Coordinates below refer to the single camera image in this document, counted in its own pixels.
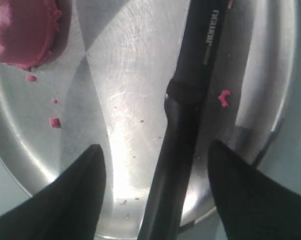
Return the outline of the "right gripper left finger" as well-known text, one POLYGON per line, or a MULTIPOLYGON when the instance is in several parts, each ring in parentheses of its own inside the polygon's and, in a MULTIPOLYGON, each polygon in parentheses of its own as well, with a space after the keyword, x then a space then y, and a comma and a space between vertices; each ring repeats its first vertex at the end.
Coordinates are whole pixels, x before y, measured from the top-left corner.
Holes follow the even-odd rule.
POLYGON ((90 145, 54 182, 0 216, 0 240, 92 240, 106 189, 100 145, 90 145))

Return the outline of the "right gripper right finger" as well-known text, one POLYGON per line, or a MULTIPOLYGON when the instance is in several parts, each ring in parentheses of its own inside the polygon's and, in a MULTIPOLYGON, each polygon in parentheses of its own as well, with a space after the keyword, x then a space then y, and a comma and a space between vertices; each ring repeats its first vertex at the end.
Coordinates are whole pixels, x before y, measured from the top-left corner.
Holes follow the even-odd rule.
POLYGON ((247 164, 220 140, 208 149, 208 178, 229 240, 301 240, 301 195, 247 164))

